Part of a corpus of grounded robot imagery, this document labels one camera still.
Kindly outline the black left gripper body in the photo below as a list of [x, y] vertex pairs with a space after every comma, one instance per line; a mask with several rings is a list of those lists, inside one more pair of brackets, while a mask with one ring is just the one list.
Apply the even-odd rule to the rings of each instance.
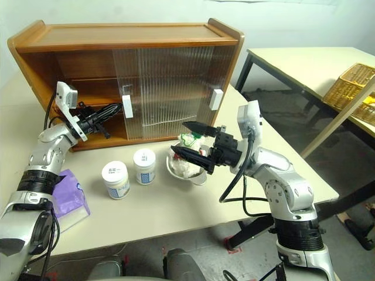
[[110, 134], [104, 128], [103, 123], [109, 118], [110, 106], [105, 106], [98, 111], [91, 106], [86, 106], [84, 102], [79, 102], [79, 121], [77, 124], [85, 134], [102, 133], [106, 139]]

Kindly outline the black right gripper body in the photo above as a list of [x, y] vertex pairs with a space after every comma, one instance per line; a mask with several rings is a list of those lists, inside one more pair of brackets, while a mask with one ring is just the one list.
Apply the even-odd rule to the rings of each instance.
[[235, 166], [241, 152], [237, 149], [238, 140], [226, 133], [226, 126], [217, 127], [211, 158], [216, 166]]

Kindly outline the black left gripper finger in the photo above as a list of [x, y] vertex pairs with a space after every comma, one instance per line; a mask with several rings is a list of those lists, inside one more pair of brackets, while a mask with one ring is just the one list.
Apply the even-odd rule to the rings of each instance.
[[[122, 103], [111, 103], [111, 104], [106, 105], [105, 107], [121, 107], [121, 110], [122, 110]], [[98, 115], [101, 116], [101, 109], [98, 111]]]
[[101, 109], [101, 120], [111, 119], [121, 111], [121, 107], [105, 107]]

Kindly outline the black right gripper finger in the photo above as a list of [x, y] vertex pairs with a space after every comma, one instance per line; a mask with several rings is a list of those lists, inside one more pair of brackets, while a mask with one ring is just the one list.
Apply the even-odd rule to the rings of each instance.
[[192, 163], [196, 166], [203, 168], [208, 174], [214, 172], [214, 161], [209, 157], [201, 155], [198, 151], [182, 147], [182, 146], [171, 146], [171, 149], [183, 160]]
[[203, 136], [216, 136], [217, 128], [208, 126], [207, 124], [198, 121], [186, 121], [182, 125], [188, 128], [191, 132], [194, 132]]

